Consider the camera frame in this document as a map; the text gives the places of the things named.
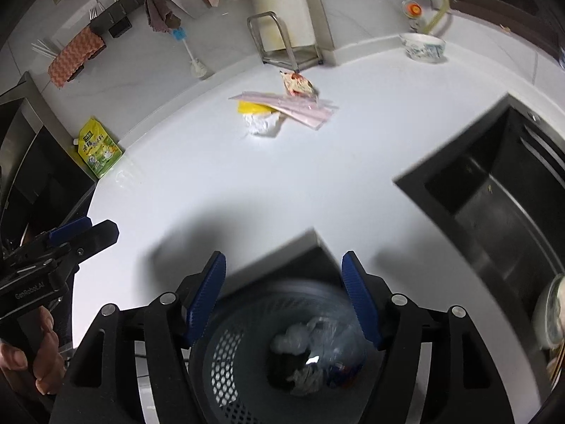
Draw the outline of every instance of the white bowl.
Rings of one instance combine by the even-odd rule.
[[[414,60],[437,64],[444,59],[445,41],[423,33],[401,33],[406,53]]]

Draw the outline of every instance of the kitchen sink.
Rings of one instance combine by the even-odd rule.
[[[531,318],[544,287],[565,272],[565,142],[507,96],[396,183],[487,285],[546,397]]]

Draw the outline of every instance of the green and yellow packaging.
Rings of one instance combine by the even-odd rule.
[[[78,154],[98,178],[121,158],[122,152],[102,124],[91,116],[78,133]]]

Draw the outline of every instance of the yellow pouch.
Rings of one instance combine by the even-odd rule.
[[[122,152],[102,124],[91,116],[78,133],[78,154],[98,178],[121,158]]]
[[[251,103],[249,101],[239,101],[237,104],[237,112],[241,114],[247,113],[272,113],[276,111],[274,108],[258,103]]]

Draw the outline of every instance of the human hand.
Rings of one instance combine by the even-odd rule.
[[[39,308],[39,318],[43,340],[33,362],[33,375],[37,378],[35,386],[41,394],[56,394],[63,382],[65,367],[59,354],[59,337],[53,331],[53,317],[43,306]],[[23,351],[0,342],[0,370],[16,392],[27,394],[25,383],[18,371],[28,368],[28,360]]]

